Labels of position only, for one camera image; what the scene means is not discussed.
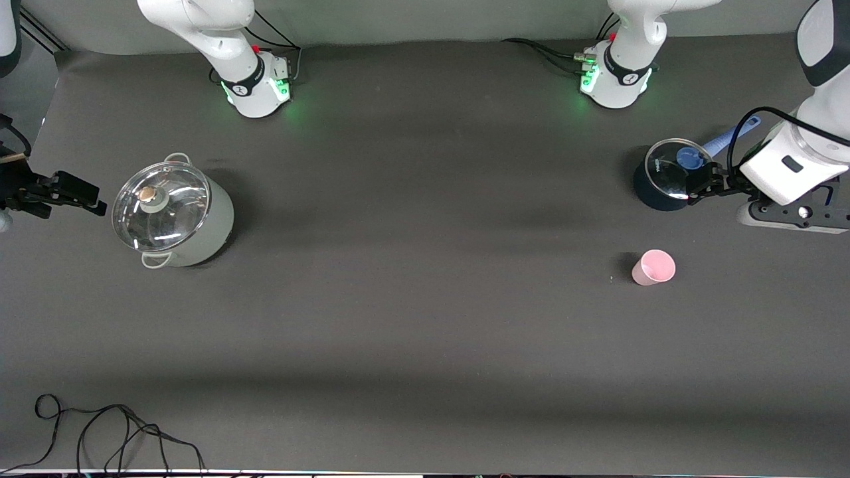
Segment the black frame bar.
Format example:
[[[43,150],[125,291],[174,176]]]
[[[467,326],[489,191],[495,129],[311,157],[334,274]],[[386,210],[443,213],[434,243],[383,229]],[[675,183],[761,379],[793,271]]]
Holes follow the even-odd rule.
[[[72,50],[66,42],[49,30],[42,21],[23,6],[19,8],[19,29],[28,39],[33,40],[51,54]]]

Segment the pink plastic cup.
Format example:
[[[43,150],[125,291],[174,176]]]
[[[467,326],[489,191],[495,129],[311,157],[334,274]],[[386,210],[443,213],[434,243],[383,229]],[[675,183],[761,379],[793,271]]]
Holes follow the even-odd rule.
[[[632,279],[638,285],[656,285],[670,281],[676,275],[674,258],[661,249],[643,253],[632,268]]]

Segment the dark grey table mat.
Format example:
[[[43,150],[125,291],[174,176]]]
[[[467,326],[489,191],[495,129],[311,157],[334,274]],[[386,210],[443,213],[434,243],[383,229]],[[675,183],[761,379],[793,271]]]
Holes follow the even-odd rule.
[[[39,394],[122,403],[170,466],[850,476],[850,233],[635,199],[641,152],[811,90],[794,37],[680,37],[623,111],[516,44],[325,46],[240,117],[197,54],[58,58],[31,166],[106,202],[186,153],[230,244],[149,270],[109,218],[0,234],[0,469]],[[676,275],[638,285],[650,249]]]

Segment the dark blue saucepan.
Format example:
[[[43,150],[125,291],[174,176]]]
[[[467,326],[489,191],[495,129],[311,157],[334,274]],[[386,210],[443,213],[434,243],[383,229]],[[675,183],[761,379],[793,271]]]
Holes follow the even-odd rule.
[[[747,119],[740,131],[737,132],[736,128],[732,127],[731,129],[726,130],[723,134],[717,136],[717,138],[714,138],[701,146],[709,152],[709,155],[711,156],[710,161],[716,161],[715,159],[719,156],[719,153],[725,151],[725,149],[728,149],[729,145],[731,145],[734,135],[740,138],[744,134],[752,131],[754,128],[757,128],[761,122],[761,118],[753,115]],[[644,159],[645,157],[643,158],[643,161],[638,164],[634,173],[634,193],[642,203],[652,209],[665,212],[682,210],[686,208],[686,206],[698,203],[688,202],[688,200],[668,199],[661,193],[658,193],[658,191],[650,185],[646,178],[644,171]]]

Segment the glass lid blue knob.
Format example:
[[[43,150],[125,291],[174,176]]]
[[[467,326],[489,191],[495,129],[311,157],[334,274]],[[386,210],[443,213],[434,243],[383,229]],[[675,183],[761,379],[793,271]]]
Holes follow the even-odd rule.
[[[691,197],[688,179],[710,163],[709,152],[692,140],[664,139],[645,155],[644,171],[650,185],[668,199]]]

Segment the glass pot lid brass knob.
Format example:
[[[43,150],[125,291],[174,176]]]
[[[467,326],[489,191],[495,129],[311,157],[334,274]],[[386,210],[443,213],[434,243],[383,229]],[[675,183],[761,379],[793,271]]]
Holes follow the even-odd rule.
[[[116,236],[139,253],[161,253],[198,230],[209,211],[209,179],[188,161],[162,161],[137,172],[112,207]]]

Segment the pale green cooking pot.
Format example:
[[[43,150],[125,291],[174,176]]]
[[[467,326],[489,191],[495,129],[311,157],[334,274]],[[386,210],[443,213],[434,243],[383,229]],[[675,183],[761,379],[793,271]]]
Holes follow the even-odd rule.
[[[188,163],[194,166],[189,156],[184,153],[172,153],[165,157],[163,161],[188,161]],[[195,233],[180,242],[176,247],[167,249],[161,253],[140,253],[141,263],[145,268],[158,270],[167,267],[182,268],[195,266],[195,264],[209,260],[209,258],[213,257],[224,247],[234,226],[233,203],[230,195],[218,183],[206,175],[206,173],[202,173],[209,179],[211,186],[211,203],[206,218],[204,218],[203,223]]]

